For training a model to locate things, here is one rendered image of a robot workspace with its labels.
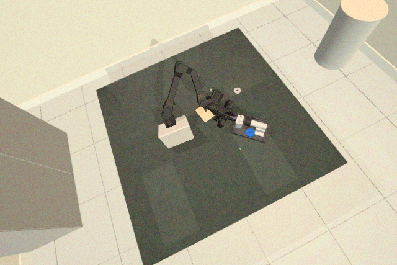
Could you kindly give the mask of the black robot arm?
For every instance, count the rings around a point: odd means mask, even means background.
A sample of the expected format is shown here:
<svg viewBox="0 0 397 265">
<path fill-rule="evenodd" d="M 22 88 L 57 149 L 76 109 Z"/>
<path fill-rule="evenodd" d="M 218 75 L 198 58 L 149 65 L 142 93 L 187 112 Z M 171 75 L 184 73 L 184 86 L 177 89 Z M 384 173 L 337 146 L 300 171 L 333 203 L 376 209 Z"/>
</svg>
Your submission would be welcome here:
<svg viewBox="0 0 397 265">
<path fill-rule="evenodd" d="M 224 95 L 219 91 L 213 90 L 211 96 L 205 97 L 200 85 L 199 78 L 197 76 L 197 71 L 186 66 L 184 62 L 177 61 L 174 67 L 174 77 L 172 80 L 171 88 L 169 90 L 168 97 L 163 105 L 163 111 L 161 113 L 161 117 L 165 123 L 166 128 L 176 125 L 176 120 L 172 115 L 172 111 L 174 111 L 175 108 L 174 97 L 176 95 L 179 80 L 184 72 L 191 75 L 194 88 L 197 94 L 197 102 L 200 107 L 204 108 L 205 112 L 207 111 L 207 109 L 210 110 L 211 112 L 215 112 L 218 107 L 218 104 L 216 103 L 219 103 Z"/>
</svg>

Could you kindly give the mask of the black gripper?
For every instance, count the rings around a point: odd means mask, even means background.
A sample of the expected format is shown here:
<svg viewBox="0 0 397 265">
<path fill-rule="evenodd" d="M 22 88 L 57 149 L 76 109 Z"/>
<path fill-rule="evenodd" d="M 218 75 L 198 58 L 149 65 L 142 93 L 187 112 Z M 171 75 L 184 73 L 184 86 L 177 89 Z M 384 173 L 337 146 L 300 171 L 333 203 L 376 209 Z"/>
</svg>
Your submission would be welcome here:
<svg viewBox="0 0 397 265">
<path fill-rule="evenodd" d="M 236 121 L 234 118 L 230 117 L 236 117 L 233 113 L 233 111 L 231 110 L 231 108 L 228 108 L 230 105 L 232 105 L 233 101 L 232 100 L 228 100 L 225 102 L 224 107 L 221 107 L 221 105 L 218 105 L 216 111 L 214 112 L 214 114 L 217 114 L 221 117 L 221 120 L 218 121 L 217 126 L 219 128 L 222 128 L 225 126 L 226 120 L 232 120 L 232 121 Z M 230 115 L 230 116 L 226 116 L 226 114 Z"/>
</svg>

